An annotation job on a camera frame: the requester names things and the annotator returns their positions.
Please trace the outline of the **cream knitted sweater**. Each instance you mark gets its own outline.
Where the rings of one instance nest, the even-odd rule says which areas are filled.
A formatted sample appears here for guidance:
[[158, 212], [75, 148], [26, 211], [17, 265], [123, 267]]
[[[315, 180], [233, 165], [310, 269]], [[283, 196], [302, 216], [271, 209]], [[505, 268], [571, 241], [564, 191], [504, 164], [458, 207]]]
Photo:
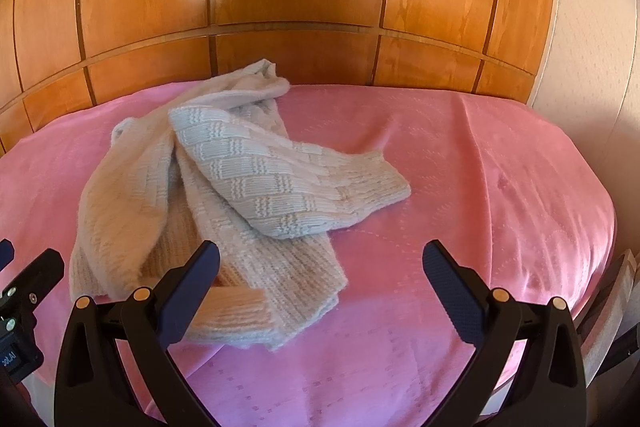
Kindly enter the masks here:
[[291, 140], [289, 87], [261, 60], [120, 122], [80, 196], [70, 295], [126, 298], [209, 241], [221, 267], [190, 340], [278, 349], [331, 311], [347, 279], [330, 233], [411, 188], [381, 153]]

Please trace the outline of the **striped fabric beside bed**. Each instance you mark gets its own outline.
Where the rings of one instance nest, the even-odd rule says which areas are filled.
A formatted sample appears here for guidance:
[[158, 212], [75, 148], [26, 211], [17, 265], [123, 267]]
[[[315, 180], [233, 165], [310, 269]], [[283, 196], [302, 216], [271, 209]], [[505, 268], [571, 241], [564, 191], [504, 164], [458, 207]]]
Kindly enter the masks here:
[[626, 249], [610, 263], [589, 306], [580, 312], [577, 332], [587, 386], [604, 371], [605, 358], [617, 338], [630, 308], [632, 292], [639, 283], [638, 270], [636, 256]]

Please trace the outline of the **pink bedspread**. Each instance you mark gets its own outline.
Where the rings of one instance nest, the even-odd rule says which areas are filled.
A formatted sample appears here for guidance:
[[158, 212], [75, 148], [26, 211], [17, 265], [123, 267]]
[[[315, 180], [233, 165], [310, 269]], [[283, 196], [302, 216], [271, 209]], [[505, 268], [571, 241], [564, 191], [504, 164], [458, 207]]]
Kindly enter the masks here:
[[614, 243], [608, 192], [572, 140], [522, 104], [448, 91], [295, 86], [278, 102], [293, 140], [379, 150], [408, 199], [331, 241], [348, 284], [284, 347], [171, 353], [226, 426], [416, 426], [472, 355], [426, 279], [424, 245], [518, 300], [579, 312]]

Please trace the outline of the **wooden panelled headboard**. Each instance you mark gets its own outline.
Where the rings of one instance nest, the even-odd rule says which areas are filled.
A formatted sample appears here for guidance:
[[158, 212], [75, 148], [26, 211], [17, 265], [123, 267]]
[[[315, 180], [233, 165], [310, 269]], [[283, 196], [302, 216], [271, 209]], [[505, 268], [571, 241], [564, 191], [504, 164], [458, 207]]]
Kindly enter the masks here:
[[553, 0], [1, 0], [1, 147], [52, 120], [260, 58], [294, 83], [526, 102]]

